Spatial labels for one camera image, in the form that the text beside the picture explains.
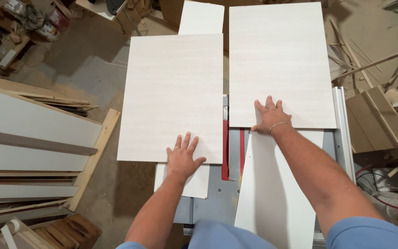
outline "bracelet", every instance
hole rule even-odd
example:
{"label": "bracelet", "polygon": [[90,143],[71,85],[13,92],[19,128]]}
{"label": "bracelet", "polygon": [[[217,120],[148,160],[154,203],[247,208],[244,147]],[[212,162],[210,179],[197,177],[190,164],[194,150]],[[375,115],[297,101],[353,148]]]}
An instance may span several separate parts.
{"label": "bracelet", "polygon": [[271,129],[273,129],[276,125],[279,125],[279,124],[289,124],[289,125],[291,125],[289,122],[279,122],[279,123],[273,125],[273,126],[270,128],[270,135],[271,135]]}

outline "saw table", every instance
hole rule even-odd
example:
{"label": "saw table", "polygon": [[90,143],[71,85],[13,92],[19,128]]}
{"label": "saw table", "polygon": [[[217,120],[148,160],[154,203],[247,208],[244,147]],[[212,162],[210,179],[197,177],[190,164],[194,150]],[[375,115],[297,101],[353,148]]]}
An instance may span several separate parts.
{"label": "saw table", "polygon": [[[346,171],[354,183],[354,165],[344,89],[333,88],[337,129],[325,129],[322,149]],[[228,128],[228,96],[223,97],[224,159],[223,164],[210,165],[207,199],[181,196],[174,223],[184,224],[184,234],[191,235],[199,219],[209,219],[234,225],[240,180],[248,145],[249,128]],[[317,218],[314,225],[313,248],[323,248],[325,240]]]}

